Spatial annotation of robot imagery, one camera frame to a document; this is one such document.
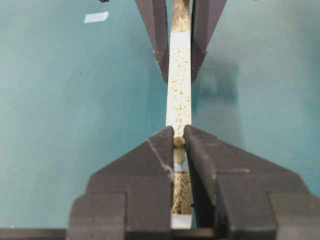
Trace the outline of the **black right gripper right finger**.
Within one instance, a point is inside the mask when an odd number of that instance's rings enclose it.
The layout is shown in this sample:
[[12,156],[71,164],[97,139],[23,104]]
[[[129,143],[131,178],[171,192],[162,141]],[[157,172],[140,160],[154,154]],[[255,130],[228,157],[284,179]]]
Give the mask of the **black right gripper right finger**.
[[184,128],[199,228],[225,240],[317,240],[320,199],[302,177],[192,125]]

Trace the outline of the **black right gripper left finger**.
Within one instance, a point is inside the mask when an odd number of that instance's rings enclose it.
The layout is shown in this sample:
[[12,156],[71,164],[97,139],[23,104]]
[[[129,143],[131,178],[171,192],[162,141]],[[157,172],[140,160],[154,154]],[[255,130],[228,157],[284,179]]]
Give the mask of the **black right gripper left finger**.
[[92,174],[72,205],[67,239],[171,239],[173,136],[167,126]]

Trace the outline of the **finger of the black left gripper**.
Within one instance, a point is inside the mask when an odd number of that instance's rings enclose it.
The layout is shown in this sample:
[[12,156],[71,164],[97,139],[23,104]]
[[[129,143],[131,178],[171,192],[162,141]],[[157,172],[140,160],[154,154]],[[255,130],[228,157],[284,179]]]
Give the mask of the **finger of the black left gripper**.
[[194,0],[191,17],[191,81],[205,59],[207,47],[215,31],[226,0]]
[[153,55],[165,83],[169,75],[168,18],[165,0],[136,0],[148,36],[151,40]]

